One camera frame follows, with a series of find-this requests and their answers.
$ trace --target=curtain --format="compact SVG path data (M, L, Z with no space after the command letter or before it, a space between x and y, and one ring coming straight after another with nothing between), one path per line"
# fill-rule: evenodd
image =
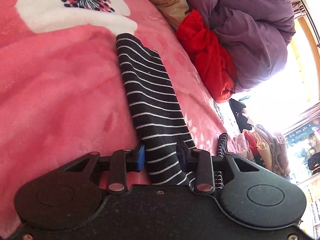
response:
M294 12L294 19L298 19L307 14L301 0L290 0L290 1L291 1L293 12Z
M299 127L315 120L320 116L320 102L310 107L308 110L300 114L294 121L294 124L283 131L284 135L290 134L292 131L297 130Z

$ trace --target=bed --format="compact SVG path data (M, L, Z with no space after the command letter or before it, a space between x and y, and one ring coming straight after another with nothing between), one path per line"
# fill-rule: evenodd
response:
M131 33L156 50L198 148L239 134L228 102L217 104L168 23L148 0L2 0L0 4L0 236L18 226L13 198L24 183L81 155L133 148L116 55ZM149 183L129 173L128 184Z

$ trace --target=red cloth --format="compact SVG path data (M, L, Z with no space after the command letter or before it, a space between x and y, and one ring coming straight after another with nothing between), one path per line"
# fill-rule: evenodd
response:
M229 100L237 80L234 62L215 32L204 25L200 13L193 9L176 34L212 98L217 103Z
M248 140L249 142L249 148L252 150L253 155L259 155L258 149L257 149L257 142L254 139L254 137L248 133L247 131L244 132L244 137Z

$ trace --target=purple duvet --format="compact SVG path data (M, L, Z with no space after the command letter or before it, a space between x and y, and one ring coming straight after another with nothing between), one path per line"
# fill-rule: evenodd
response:
M238 80L249 90L285 67L294 30L290 0L188 0L231 54Z

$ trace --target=screw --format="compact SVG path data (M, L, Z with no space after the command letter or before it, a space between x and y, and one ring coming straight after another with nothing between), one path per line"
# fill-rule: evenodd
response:
M292 234L292 235L288 236L288 240L298 240L298 239L299 239L298 236L295 235L295 234Z
M22 240L32 240L32 239L33 239L32 235L29 235L29 234L26 234L22 237Z
M164 195L164 194L165 194L165 191L164 191L163 189L158 189L158 190L156 191L156 193L157 193L158 195Z
M124 186L121 183L112 183L109 185L109 189L112 191L121 191L124 189Z
M202 191L202 192L209 192L212 189L213 189L213 187L209 184L199 184L197 186L197 190Z

